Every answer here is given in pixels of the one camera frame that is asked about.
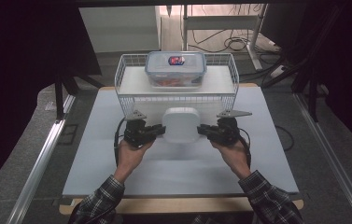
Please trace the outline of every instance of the wire basket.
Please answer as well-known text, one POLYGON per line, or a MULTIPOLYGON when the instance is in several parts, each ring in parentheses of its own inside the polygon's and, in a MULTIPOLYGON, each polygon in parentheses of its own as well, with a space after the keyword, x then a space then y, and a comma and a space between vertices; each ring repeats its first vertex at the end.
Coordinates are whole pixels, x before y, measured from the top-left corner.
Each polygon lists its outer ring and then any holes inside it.
POLYGON ((205 54, 207 72, 202 87, 194 90, 163 90, 150 86, 145 73, 147 54, 124 54, 115 75, 115 89, 124 116, 139 110, 147 123, 160 122, 170 107, 193 107, 201 118, 215 118, 232 109, 239 87, 239 75, 230 53, 205 54))

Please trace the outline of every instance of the container label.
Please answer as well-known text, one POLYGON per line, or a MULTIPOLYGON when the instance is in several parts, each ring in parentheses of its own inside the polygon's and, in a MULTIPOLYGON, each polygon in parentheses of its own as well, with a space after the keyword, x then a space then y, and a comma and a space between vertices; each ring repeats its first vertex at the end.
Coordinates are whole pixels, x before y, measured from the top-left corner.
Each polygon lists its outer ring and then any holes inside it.
POLYGON ((171 56, 169 58, 170 65, 182 65, 185 62, 185 58, 182 56, 171 56))

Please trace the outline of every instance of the gray carpet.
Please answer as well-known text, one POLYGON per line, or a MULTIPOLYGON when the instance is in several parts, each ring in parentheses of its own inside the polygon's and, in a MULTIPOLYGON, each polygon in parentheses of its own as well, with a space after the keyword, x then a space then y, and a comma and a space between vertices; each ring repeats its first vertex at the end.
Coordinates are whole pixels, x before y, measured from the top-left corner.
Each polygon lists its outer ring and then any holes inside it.
MULTIPOLYGON (((119 56, 119 54, 99 54, 103 76, 93 77, 105 85, 113 85, 113 74, 119 56)), ((274 62, 275 59, 275 56, 265 56, 264 60, 274 62)), ((248 74, 254 70, 247 55, 235 55, 235 60, 239 73, 247 74, 242 75, 241 79, 261 84, 263 76, 248 74)), ((264 63, 263 66, 266 68, 270 64, 264 63)), ((58 212, 58 204, 97 93, 97 89, 90 84, 81 80, 77 82, 82 90, 73 104, 70 117, 23 223, 66 223, 68 219, 58 212)), ((275 125, 291 132, 294 140, 294 145, 286 152, 286 156, 304 200, 304 208, 301 210, 303 219, 306 223, 312 224, 352 223, 352 207, 292 96, 290 83, 292 77, 263 92, 275 125)), ((0 172, 0 223, 7 221, 55 120, 55 111, 45 110, 50 101, 54 101, 53 87, 44 89, 38 95, 35 114, 0 172)), ((317 116, 320 126, 352 178, 352 134, 331 113, 324 99, 317 101, 317 116)), ((283 147, 291 146, 290 136, 281 129, 277 131, 283 147)))

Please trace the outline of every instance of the hand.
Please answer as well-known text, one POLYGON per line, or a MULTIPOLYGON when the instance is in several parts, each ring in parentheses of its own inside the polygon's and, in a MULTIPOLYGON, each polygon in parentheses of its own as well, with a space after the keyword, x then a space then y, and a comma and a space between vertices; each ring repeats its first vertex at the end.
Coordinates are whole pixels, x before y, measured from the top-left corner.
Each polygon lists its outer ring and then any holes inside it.
POLYGON ((114 173, 115 179, 121 184, 125 182, 127 177, 143 160, 146 151, 152 146, 154 141, 146 143, 141 147, 133 147, 124 140, 120 141, 118 167, 114 173))
POLYGON ((251 175, 251 171, 247 165, 246 150, 240 141, 237 141, 233 146, 225 147, 218 143, 210 141, 211 146, 218 149, 222 159, 231 167, 231 170, 239 177, 244 179, 251 175))

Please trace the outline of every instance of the plaid shirt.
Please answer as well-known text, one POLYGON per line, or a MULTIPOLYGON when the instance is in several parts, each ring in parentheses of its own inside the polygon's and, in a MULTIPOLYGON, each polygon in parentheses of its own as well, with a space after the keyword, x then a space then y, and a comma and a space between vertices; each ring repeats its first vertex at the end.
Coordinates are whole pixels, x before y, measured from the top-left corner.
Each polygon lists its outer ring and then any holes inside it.
MULTIPOLYGON (((248 178, 239 180, 239 185, 263 223, 303 223, 289 195, 271 185, 260 172, 255 171, 248 178)), ((81 202, 74 223, 88 223, 88 220, 89 223, 111 223, 124 190, 125 187, 113 175, 110 176, 98 190, 81 202)), ((219 223, 210 216, 200 215, 192 224, 219 223)))

